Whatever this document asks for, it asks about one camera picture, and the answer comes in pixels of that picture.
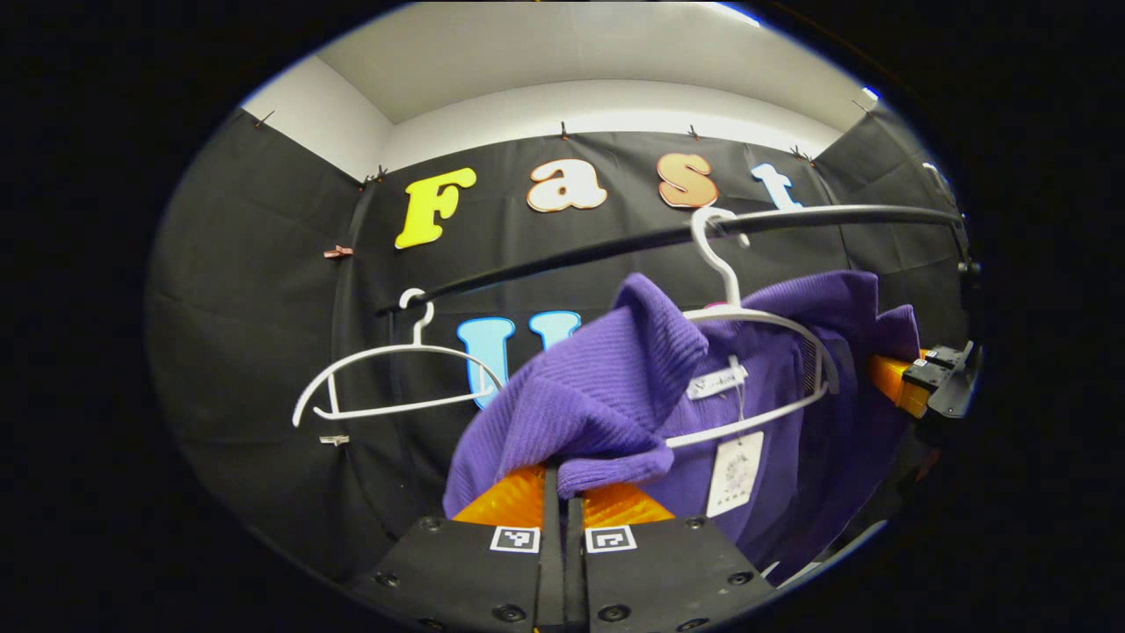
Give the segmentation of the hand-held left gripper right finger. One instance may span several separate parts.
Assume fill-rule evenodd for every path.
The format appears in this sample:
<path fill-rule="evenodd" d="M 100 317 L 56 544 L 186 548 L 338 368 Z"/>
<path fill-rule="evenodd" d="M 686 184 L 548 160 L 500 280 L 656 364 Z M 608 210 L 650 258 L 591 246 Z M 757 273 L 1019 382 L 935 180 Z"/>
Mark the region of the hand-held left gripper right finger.
<path fill-rule="evenodd" d="M 676 517 L 631 483 L 568 501 L 566 629 L 718 632 L 774 586 L 703 514 Z"/>

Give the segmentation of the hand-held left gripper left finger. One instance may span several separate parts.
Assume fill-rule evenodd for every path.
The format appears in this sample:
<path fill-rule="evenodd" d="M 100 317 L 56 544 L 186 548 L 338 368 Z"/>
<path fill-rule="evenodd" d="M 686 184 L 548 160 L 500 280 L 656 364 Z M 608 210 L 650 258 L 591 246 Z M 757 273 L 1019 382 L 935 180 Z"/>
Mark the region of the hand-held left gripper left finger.
<path fill-rule="evenodd" d="M 526 465 L 453 519 L 425 516 L 350 593 L 410 632 L 562 632 L 557 469 Z"/>

